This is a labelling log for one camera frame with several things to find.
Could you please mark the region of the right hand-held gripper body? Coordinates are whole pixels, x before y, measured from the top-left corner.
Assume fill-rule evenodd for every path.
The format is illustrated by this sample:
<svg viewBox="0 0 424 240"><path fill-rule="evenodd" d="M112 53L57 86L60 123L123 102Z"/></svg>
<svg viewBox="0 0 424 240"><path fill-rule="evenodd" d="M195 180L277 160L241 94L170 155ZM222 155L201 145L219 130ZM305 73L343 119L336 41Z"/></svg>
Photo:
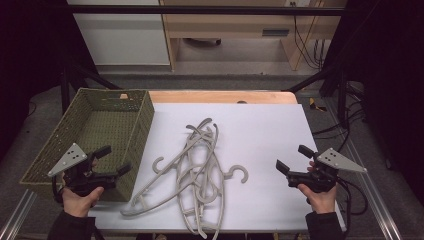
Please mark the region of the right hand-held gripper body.
<svg viewBox="0 0 424 240"><path fill-rule="evenodd" d="M336 185L340 170L359 173L367 172L364 167L333 148L329 148L322 153L315 152L312 159L314 161L314 170L311 172L289 171L286 175L289 187L297 187L299 184L304 184L315 193L328 192Z"/></svg>

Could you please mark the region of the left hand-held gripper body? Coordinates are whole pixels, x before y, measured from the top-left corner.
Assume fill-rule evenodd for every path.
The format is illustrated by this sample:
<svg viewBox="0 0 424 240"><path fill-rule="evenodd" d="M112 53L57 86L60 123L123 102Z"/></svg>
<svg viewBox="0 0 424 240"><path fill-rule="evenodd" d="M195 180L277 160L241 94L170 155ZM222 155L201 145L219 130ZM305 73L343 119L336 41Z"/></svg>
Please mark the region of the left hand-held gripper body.
<svg viewBox="0 0 424 240"><path fill-rule="evenodd" d="M95 172L93 162L97 159L93 158L92 152L85 153L79 145L72 143L47 176L55 180L57 175L63 174L65 185L79 196L87 196L97 187L115 188L118 175L116 172Z"/></svg>

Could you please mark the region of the green woven basket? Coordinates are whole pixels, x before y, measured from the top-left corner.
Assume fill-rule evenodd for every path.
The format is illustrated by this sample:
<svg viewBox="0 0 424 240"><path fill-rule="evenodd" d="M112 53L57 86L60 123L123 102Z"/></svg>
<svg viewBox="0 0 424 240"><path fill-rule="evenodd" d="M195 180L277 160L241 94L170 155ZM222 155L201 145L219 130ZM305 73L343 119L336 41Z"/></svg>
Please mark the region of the green woven basket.
<svg viewBox="0 0 424 240"><path fill-rule="evenodd" d="M79 89L20 183L44 198L51 198L52 184L47 173L72 144L86 153L109 145L111 153L99 160L95 170L112 172L126 163L131 170L118 179L114 189L103 193L102 199L129 201L154 114L146 90Z"/></svg>

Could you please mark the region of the grey plastic clothes hanger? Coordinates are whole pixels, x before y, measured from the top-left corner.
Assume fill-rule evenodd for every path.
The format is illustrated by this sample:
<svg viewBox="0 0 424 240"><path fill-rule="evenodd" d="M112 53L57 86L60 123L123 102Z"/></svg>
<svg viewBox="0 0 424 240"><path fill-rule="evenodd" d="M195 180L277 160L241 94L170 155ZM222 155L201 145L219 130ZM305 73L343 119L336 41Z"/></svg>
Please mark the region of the grey plastic clothes hanger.
<svg viewBox="0 0 424 240"><path fill-rule="evenodd" d="M219 210L217 221L215 224L201 223L200 230L213 230L212 240L218 240L220 230L222 227L223 217L225 213L225 181L231 179L235 171L243 173L242 183L246 183L249 179L248 170L242 165L233 165L228 171L223 171L220 161L215 153L216 145L219 138L219 128L213 124L215 131L212 133L212 140L208 146L208 159L204 172L204 182L202 183L202 190L200 196L203 197L203 206L206 207L210 204L216 205L216 201L220 204L217 206Z"/></svg>
<svg viewBox="0 0 424 240"><path fill-rule="evenodd" d="M187 125L187 129L191 129L192 133L187 137L186 144L184 145L183 149L162 169L159 169L157 167L158 163L163 160L163 157L158 157L153 163L152 163L152 170L155 172L155 176L149 180L130 200L130 208L129 209L123 209L120 211L120 213L123 216L136 216L139 214L143 214L145 212L151 211L166 202L170 201L172 198L174 198L176 195L178 195L181 191L184 190L184 187L179 188L174 192L173 195L169 196L165 200L161 201L160 203L156 204L152 207L147 207L144 200L143 200L143 194L165 173L167 173L172 168L176 167L178 165L178 161L189 151L193 149L193 146L200 140L203 139L202 133L200 130L206 126L207 124L211 123L211 118L205 118L202 120L197 127L194 127L193 125Z"/></svg>
<svg viewBox="0 0 424 240"><path fill-rule="evenodd" d="M187 126L182 156L177 164L177 186L185 188L177 194L178 205L187 229L204 240L213 233L216 240L222 225L224 208L224 176L215 154L218 130Z"/></svg>
<svg viewBox="0 0 424 240"><path fill-rule="evenodd" d="M186 187L192 188L192 209L185 209L181 196L178 196L181 211L185 215L194 214L201 217L207 206L214 203L218 197L223 197L222 185L225 175L221 171L215 154L218 130L216 124L214 127L215 132L209 127L203 130L202 125L198 127L187 125L187 128L192 130L192 134L187 138L183 155L180 157L177 167L177 183L179 185L184 183ZM196 144L206 146L206 157L204 160L194 162L192 152Z"/></svg>

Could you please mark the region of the person's left hand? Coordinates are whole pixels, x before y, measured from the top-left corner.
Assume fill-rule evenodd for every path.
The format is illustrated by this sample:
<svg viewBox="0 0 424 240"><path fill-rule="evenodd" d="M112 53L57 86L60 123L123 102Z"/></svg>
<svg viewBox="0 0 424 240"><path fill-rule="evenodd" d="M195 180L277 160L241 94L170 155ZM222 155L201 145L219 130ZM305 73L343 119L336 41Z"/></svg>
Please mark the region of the person's left hand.
<svg viewBox="0 0 424 240"><path fill-rule="evenodd" d="M81 197L69 188L64 188L62 190L64 211L74 217L87 217L89 210L96 205L103 192L103 187L97 187L87 196Z"/></svg>

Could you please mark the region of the person's right hand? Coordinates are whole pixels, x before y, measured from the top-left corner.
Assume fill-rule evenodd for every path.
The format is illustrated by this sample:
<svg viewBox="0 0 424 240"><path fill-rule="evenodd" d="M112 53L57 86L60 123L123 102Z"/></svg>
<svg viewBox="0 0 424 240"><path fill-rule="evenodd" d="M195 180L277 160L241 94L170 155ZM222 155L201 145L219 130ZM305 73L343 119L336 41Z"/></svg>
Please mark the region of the person's right hand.
<svg viewBox="0 0 424 240"><path fill-rule="evenodd" d="M332 213L335 211L337 187L334 186L328 192L315 193L308 186L299 184L297 188L307 197L312 210L317 214Z"/></svg>

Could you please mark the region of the white table mat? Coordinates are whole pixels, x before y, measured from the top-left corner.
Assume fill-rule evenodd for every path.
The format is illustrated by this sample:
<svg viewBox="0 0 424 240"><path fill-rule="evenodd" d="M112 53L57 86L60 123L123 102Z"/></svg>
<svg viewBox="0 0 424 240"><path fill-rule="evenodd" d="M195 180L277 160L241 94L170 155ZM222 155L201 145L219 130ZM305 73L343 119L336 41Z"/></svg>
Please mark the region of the white table mat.
<svg viewBox="0 0 424 240"><path fill-rule="evenodd" d="M184 147L190 134L187 125L212 119L219 128L215 153L223 171L242 165L249 179L235 171L225 181L225 213L222 231L295 232L306 230L305 216L311 208L305 196L287 184L276 169L276 160L294 171L303 172L308 160L298 152L300 145L316 147L299 104L176 104L157 103L148 141L141 160L135 188L140 190L155 176L152 163L166 166ZM170 170L144 194L147 207L155 206L174 194L177 173ZM137 216L120 211L130 203L101 202L90 214L102 230L122 232L184 232L187 227L177 197Z"/></svg>

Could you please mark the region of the yellow and black floor object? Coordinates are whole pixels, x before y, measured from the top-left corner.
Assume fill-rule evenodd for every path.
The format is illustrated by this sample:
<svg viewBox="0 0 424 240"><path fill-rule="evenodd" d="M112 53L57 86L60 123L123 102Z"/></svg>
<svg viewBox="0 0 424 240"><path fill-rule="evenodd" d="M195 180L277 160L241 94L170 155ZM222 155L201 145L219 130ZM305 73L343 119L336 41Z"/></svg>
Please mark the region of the yellow and black floor object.
<svg viewBox="0 0 424 240"><path fill-rule="evenodd" d="M327 108L326 107L322 107L322 106L318 106L316 104L314 98L309 98L309 107L312 110L317 110L317 111L321 111L321 112L327 112Z"/></svg>

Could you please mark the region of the black metal stand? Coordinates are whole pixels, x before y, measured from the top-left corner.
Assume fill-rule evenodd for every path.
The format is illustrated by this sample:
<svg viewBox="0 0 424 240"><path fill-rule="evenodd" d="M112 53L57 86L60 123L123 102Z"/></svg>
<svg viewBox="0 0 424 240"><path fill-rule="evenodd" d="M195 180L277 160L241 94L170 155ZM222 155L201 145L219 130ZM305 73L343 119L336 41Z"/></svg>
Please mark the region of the black metal stand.
<svg viewBox="0 0 424 240"><path fill-rule="evenodd" d="M62 113L65 113L71 104L69 86L72 86L75 91L78 91L80 88L87 88L86 78L95 81L107 89L119 89L119 86L102 78L98 73L90 71L76 63L66 63L60 76Z"/></svg>
<svg viewBox="0 0 424 240"><path fill-rule="evenodd" d="M319 94L322 97L331 97L334 93L337 93L337 120L343 128L347 129L346 95L348 81L347 75L341 67L327 67L308 77L306 80L289 87L286 89L286 92L296 93L318 80L323 80L322 86L319 89Z"/></svg>

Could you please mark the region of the black curtain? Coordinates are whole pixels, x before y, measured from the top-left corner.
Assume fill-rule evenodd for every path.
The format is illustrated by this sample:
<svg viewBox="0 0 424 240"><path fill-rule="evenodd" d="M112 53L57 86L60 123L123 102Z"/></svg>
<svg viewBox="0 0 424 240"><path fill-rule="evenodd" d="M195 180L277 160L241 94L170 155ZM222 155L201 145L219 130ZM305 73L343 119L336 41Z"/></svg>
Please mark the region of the black curtain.
<svg viewBox="0 0 424 240"><path fill-rule="evenodd" d="M424 0L347 0L326 62L365 88L382 150L424 206Z"/></svg>
<svg viewBox="0 0 424 240"><path fill-rule="evenodd" d="M68 0L0 0L0 161L21 130L31 98L59 84L65 62L54 45L95 73Z"/></svg>

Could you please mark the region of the white cabinet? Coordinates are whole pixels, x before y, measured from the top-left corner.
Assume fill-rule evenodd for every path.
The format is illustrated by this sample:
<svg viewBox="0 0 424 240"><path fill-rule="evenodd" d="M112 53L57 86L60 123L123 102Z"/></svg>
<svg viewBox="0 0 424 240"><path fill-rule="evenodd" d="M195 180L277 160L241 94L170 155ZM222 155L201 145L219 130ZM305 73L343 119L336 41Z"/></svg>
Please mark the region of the white cabinet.
<svg viewBox="0 0 424 240"><path fill-rule="evenodd" d="M169 65L160 14L75 14L98 66Z"/></svg>

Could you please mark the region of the light wooden desk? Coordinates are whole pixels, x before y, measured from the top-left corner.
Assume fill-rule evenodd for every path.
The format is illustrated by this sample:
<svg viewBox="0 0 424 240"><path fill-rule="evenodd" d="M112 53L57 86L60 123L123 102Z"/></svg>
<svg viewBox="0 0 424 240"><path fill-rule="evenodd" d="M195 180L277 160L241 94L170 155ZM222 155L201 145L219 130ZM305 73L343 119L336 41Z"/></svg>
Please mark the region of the light wooden desk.
<svg viewBox="0 0 424 240"><path fill-rule="evenodd" d="M347 0L159 0L162 6L250 6L343 8ZM293 70L307 56L314 39L330 41L338 16L165 14L165 29L171 39L183 38L275 38L283 46Z"/></svg>

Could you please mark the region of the aluminium rail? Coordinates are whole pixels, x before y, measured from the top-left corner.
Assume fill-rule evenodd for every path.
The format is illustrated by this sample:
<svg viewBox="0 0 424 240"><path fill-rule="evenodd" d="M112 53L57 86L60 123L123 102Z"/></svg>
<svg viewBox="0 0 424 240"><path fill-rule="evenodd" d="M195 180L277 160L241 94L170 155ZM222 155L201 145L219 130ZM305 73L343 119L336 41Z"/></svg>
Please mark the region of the aluminium rail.
<svg viewBox="0 0 424 240"><path fill-rule="evenodd" d="M337 118L337 104L335 100L324 98L324 102L328 107L328 111L335 123L339 123ZM348 137L343 136L343 141L346 140L345 153L347 157L350 157L353 162L365 166L363 163L357 148L355 147L352 140ZM398 230L396 223L394 222L387 205L385 204L375 182L372 180L368 171L367 173L355 173L361 188L368 199L369 207L375 216L375 219L385 237L386 240L402 240L402 236Z"/></svg>
<svg viewBox="0 0 424 240"><path fill-rule="evenodd" d="M31 207L33 206L37 194L26 189L12 215L0 229L0 240L15 240L23 222L25 221Z"/></svg>

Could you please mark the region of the black horizontal frame bar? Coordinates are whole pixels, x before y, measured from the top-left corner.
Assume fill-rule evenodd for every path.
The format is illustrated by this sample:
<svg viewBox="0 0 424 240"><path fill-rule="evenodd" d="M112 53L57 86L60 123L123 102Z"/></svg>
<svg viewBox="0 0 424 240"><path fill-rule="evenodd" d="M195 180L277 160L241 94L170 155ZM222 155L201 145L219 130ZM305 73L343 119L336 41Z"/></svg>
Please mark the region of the black horizontal frame bar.
<svg viewBox="0 0 424 240"><path fill-rule="evenodd" d="M88 14L207 14L207 15L295 15L343 16L344 8L250 7L250 6L151 6L68 5L72 13Z"/></svg>

